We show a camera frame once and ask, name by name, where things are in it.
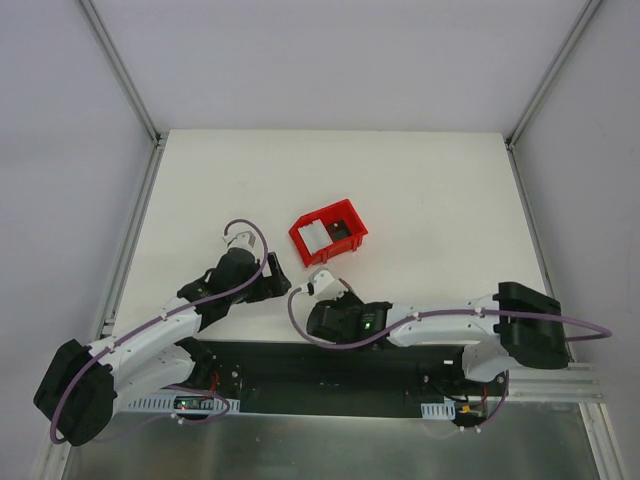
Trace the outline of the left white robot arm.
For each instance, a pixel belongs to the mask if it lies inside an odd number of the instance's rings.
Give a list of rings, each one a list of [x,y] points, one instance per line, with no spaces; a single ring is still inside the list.
[[[179,289],[154,319],[88,345],[67,341],[34,396],[50,422],[51,441],[84,445],[142,396],[175,384],[204,387],[211,355],[196,334],[225,318],[232,306],[281,297],[290,287],[275,253],[257,260],[232,247],[215,267]]]

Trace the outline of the red plastic bin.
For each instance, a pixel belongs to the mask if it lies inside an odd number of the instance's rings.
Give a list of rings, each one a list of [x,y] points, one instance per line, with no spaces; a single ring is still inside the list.
[[[355,252],[368,229],[349,199],[343,199],[300,216],[289,236],[305,267]]]

